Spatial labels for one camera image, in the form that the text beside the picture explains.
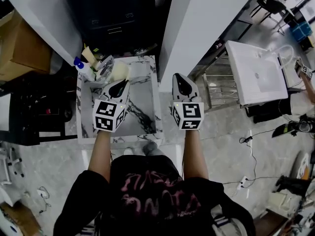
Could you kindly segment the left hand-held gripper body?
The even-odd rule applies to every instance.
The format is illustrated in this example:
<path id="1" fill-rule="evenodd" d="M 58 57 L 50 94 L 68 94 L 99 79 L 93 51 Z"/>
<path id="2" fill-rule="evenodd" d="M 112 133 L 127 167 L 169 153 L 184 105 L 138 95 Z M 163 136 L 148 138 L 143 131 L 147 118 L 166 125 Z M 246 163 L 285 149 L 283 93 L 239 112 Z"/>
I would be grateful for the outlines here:
<path id="1" fill-rule="evenodd" d="M 93 108 L 94 129 L 116 132 L 125 119 L 126 102 L 129 93 L 128 82 L 123 94 L 119 98 L 111 98 L 108 91 L 111 84 L 104 87 L 99 99 L 95 100 Z"/>

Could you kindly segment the white marble washbasin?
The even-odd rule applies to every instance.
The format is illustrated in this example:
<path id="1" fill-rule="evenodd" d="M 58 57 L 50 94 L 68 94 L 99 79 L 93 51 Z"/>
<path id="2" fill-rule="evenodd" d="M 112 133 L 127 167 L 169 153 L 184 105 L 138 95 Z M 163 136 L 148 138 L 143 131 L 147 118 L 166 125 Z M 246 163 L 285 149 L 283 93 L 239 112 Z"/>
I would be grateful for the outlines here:
<path id="1" fill-rule="evenodd" d="M 132 143 L 163 138 L 156 63 L 154 56 L 118 58 L 129 67 L 130 88 L 125 119 L 112 133 L 112 143 Z M 94 101 L 104 84 L 77 76 L 76 124 L 80 144 L 93 144 L 97 132 L 93 127 Z"/>

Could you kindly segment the chrome faucet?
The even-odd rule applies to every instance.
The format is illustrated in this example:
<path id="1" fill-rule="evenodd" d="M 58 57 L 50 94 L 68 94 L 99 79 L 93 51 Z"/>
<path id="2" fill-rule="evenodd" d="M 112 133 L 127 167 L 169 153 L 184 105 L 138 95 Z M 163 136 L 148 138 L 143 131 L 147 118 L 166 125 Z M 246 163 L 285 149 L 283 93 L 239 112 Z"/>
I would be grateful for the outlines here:
<path id="1" fill-rule="evenodd" d="M 96 76 L 101 77 L 106 72 L 106 70 L 113 65 L 113 63 L 114 63 L 114 57 L 112 55 L 109 55 L 102 62 L 99 62 Z"/>

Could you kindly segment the cream tube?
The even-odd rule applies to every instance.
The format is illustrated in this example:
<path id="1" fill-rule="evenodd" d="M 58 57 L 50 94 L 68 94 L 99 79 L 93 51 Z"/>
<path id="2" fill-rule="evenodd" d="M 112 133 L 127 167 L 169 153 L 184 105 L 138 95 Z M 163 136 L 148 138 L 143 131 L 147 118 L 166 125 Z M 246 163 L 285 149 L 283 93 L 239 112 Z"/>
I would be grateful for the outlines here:
<path id="1" fill-rule="evenodd" d="M 98 71 L 100 69 L 100 61 L 95 58 L 89 47 L 82 51 L 82 55 L 94 70 Z"/>

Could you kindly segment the white rectangular sink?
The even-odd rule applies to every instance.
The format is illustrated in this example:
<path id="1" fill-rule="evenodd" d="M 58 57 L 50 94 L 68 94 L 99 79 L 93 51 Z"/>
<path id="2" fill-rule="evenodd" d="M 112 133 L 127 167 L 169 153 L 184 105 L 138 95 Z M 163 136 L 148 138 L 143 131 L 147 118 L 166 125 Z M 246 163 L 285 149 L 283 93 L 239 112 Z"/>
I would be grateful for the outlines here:
<path id="1" fill-rule="evenodd" d="M 241 105 L 288 98 L 283 72 L 275 54 L 266 49 L 235 41 L 225 48 Z"/>

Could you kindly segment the black green object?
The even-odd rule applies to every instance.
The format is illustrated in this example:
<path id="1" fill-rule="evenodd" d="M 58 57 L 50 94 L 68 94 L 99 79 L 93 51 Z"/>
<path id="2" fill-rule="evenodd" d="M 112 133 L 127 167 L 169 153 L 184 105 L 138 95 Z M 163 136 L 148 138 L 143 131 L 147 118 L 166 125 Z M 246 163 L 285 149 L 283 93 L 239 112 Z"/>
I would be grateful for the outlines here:
<path id="1" fill-rule="evenodd" d="M 281 135 L 289 134 L 292 132 L 297 132 L 298 123 L 299 122 L 297 121 L 290 121 L 288 123 L 280 125 L 273 131 L 272 138 L 279 137 Z"/>

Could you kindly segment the large cardboard box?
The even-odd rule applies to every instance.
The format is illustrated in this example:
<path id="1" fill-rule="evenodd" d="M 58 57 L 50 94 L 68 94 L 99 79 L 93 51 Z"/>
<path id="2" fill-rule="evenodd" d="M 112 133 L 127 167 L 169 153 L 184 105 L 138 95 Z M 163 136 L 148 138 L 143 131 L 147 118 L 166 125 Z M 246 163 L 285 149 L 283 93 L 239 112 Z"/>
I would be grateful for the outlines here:
<path id="1" fill-rule="evenodd" d="M 52 48 L 15 10 L 0 19 L 0 81 L 31 71 L 48 74 Z"/>

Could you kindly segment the white paper sheet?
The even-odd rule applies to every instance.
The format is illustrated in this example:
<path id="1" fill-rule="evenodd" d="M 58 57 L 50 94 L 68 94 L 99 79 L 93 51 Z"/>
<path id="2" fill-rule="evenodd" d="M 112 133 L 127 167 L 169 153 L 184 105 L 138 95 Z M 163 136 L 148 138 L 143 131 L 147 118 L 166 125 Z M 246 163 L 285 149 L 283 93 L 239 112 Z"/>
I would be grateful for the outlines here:
<path id="1" fill-rule="evenodd" d="M 11 94 L 0 97 L 0 131 L 9 131 L 9 111 Z"/>

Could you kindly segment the white chair base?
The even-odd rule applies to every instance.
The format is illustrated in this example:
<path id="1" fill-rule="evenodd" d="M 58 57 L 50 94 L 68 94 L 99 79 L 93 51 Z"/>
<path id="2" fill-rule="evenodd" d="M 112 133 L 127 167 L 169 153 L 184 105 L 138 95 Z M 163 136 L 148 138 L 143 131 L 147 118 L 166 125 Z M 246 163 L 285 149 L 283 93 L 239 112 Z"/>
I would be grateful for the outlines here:
<path id="1" fill-rule="evenodd" d="M 6 150 L 0 146 L 0 168 L 4 168 L 4 179 L 0 180 L 0 185 L 11 185 L 10 170 L 14 175 L 19 175 L 24 178 L 25 174 L 22 171 L 22 158 L 18 156 L 15 148 L 10 147 Z"/>

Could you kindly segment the black headset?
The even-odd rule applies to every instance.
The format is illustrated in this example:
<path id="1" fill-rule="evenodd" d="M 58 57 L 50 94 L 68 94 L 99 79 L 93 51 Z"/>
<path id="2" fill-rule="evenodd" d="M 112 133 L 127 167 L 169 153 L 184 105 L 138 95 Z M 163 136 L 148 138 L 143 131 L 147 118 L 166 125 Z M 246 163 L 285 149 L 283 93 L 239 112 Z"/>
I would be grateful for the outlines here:
<path id="1" fill-rule="evenodd" d="M 304 133 L 315 134 L 315 117 L 307 115 L 300 116 L 298 130 Z"/>

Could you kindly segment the white printed board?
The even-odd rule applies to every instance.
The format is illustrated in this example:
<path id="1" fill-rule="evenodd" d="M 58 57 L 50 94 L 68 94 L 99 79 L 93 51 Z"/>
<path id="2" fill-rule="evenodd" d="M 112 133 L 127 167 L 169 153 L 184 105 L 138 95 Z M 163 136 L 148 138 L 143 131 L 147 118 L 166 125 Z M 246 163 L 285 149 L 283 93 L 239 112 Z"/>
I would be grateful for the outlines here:
<path id="1" fill-rule="evenodd" d="M 293 163 L 290 177 L 308 180 L 310 175 L 310 156 L 308 153 L 299 151 Z"/>

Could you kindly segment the black bag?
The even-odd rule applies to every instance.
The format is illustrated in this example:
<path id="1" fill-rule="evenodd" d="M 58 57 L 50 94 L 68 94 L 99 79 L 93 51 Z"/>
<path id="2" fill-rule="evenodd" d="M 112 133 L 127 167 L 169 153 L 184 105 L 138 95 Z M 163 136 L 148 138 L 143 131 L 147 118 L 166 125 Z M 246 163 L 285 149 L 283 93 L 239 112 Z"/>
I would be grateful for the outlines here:
<path id="1" fill-rule="evenodd" d="M 310 183 L 311 180 L 281 176 L 276 182 L 276 187 L 278 188 L 277 192 L 286 189 L 292 194 L 304 197 Z"/>

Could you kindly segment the blue box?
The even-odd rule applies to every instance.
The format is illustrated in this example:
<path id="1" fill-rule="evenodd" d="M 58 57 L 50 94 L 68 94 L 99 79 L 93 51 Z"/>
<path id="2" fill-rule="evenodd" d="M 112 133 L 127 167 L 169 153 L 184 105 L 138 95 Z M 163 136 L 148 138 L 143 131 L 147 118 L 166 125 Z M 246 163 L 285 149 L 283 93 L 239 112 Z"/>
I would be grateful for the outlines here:
<path id="1" fill-rule="evenodd" d="M 307 21 L 298 23 L 294 27 L 290 27 L 290 32 L 297 42 L 301 42 L 313 33 L 312 28 Z"/>

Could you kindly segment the flat cardboard box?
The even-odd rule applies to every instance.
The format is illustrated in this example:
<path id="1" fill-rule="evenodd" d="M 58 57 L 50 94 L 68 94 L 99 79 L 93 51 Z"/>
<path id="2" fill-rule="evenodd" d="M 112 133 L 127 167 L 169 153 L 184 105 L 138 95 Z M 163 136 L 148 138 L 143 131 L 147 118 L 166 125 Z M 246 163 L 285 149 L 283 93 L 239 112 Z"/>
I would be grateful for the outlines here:
<path id="1" fill-rule="evenodd" d="M 41 236 L 41 227 L 32 211 L 20 201 L 13 206 L 7 203 L 0 204 L 0 211 L 4 215 L 9 225 L 9 231 L 22 236 Z"/>

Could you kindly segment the brown cardboard box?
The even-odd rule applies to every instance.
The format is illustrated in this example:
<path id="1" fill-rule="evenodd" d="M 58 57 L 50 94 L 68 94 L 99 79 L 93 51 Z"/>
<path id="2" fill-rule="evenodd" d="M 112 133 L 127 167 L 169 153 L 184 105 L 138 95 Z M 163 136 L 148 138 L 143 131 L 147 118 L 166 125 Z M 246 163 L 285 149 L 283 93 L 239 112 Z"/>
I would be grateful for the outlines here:
<path id="1" fill-rule="evenodd" d="M 256 236 L 276 236 L 289 220 L 287 217 L 266 209 L 253 220 Z"/>

